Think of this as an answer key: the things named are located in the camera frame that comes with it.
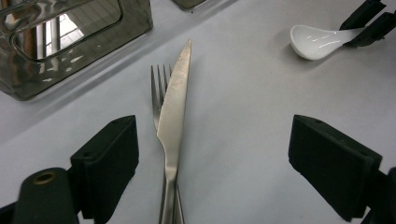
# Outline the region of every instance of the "fork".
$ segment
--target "fork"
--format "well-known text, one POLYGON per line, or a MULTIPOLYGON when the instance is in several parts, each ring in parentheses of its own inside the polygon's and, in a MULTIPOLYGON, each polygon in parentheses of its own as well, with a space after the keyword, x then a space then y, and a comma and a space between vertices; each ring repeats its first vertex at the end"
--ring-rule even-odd
MULTIPOLYGON (((151 101, 152 101, 152 113, 154 118, 155 130, 158 130, 158 123, 161 115, 161 108, 163 106, 163 99, 168 88, 168 78, 166 77, 166 69, 163 64, 163 78, 161 78, 160 66, 157 65, 157 79, 158 79, 158 94, 155 84, 154 68, 151 66, 151 101)), ((172 67, 169 65, 169 77, 172 76, 172 67)), ((175 198, 174 208, 175 224, 184 224, 183 211, 181 208, 180 194, 177 185, 177 194, 175 198)))

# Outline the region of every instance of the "white surface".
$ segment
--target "white surface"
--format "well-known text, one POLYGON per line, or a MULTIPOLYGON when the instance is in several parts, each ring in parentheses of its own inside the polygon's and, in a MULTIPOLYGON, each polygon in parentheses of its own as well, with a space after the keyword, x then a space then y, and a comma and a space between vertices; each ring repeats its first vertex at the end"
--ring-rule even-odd
POLYGON ((149 67, 173 63, 192 38, 179 172, 186 223, 345 223, 289 164, 292 117, 321 119, 377 151, 387 173, 396 165, 396 32, 314 62, 294 52, 289 33, 295 24, 336 30, 361 3, 208 0, 192 13, 152 0, 148 35, 32 102, 0 94, 0 206, 17 200, 28 175, 69 168, 108 122, 134 114, 140 163, 109 223, 157 223, 163 150, 149 67))
POLYGON ((290 30, 290 43, 294 51, 303 58, 319 60, 353 40, 363 30, 364 28, 327 31, 295 25, 290 30))

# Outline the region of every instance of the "black bracket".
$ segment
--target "black bracket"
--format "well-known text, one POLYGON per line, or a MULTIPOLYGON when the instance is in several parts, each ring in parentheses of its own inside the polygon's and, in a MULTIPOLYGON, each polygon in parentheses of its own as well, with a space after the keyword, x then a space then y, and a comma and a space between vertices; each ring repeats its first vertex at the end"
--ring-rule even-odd
MULTIPOLYGON (((340 30, 357 29, 364 27, 376 14, 386 5, 380 0, 366 0, 356 9, 340 27, 340 30)), ((358 34, 354 39, 345 43, 349 47, 365 47, 373 44, 377 40, 385 38, 391 30, 396 27, 396 12, 384 12, 370 25, 358 34)))
POLYGON ((71 158, 72 167, 27 177, 15 203, 0 209, 0 223, 78 223, 77 213, 107 223, 138 164, 135 116, 115 119, 71 158))
POLYGON ((396 168, 378 168, 382 156, 327 123, 295 115, 289 160, 345 221, 396 224, 396 168))

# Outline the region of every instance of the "spoon bowl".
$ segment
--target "spoon bowl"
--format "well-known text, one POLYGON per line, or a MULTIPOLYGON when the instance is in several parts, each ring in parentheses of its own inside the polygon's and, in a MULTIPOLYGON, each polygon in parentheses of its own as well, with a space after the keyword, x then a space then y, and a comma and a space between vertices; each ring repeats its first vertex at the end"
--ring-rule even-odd
POLYGON ((291 46, 301 57, 319 60, 351 41, 363 29, 327 31, 305 25, 295 25, 290 30, 291 46))

